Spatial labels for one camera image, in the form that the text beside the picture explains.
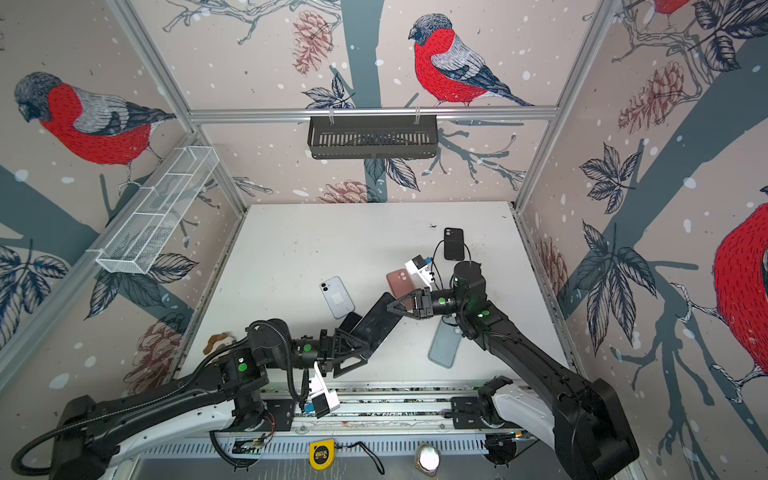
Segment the pink phone case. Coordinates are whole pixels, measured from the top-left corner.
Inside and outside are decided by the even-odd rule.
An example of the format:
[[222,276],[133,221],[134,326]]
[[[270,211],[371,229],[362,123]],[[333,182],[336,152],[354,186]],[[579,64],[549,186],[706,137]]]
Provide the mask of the pink phone case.
[[395,298],[403,297],[416,289],[411,275],[405,268],[387,273],[386,280]]

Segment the black screen phone purple case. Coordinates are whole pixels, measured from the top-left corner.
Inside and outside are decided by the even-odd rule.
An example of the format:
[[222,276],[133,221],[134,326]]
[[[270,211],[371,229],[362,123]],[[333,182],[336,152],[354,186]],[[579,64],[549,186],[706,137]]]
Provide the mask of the black screen phone purple case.
[[388,310],[395,301],[391,293],[385,292],[352,329],[350,336],[362,343],[358,349],[361,359],[368,360],[401,320],[401,314]]

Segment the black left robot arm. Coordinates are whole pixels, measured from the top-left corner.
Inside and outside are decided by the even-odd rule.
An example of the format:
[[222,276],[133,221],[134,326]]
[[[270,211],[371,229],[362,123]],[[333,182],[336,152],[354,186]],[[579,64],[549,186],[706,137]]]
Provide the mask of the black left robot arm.
[[111,467],[156,444],[200,431],[272,425],[261,398],[271,369],[285,371],[294,403],[311,396],[310,369],[345,373],[344,362],[366,364],[373,344],[345,330],[294,340],[280,319],[257,320],[246,337],[204,357],[191,374],[151,391],[96,402],[67,403],[58,426],[21,447],[14,473],[50,479],[100,479]]

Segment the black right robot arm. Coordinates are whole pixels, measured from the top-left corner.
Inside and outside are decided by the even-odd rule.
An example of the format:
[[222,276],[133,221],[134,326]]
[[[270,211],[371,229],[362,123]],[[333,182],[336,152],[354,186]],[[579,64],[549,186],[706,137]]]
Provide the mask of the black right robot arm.
[[427,319],[452,315],[462,335],[503,361],[530,387],[533,407],[520,402],[505,407],[506,381],[490,381],[495,391],[486,404],[487,422],[511,422],[528,430],[555,452],[573,479],[611,479],[639,457],[639,449],[614,388],[602,379],[589,381],[569,370],[529,340],[486,294],[481,266],[455,265],[451,285],[443,290],[417,289],[387,309],[397,316]]

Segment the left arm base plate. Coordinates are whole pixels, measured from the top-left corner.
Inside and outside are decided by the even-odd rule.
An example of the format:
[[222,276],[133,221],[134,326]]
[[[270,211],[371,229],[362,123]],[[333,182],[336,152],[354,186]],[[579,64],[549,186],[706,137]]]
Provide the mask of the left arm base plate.
[[293,399],[265,399],[253,414],[248,414],[239,424],[239,431],[287,432],[296,413]]

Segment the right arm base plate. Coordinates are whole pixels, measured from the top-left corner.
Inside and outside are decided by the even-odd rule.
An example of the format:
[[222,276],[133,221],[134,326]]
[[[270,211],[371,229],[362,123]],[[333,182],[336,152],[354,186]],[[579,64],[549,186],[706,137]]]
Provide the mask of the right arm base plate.
[[490,400],[474,397],[452,397],[450,408],[443,413],[458,430],[470,429],[523,429],[520,425],[503,420]]

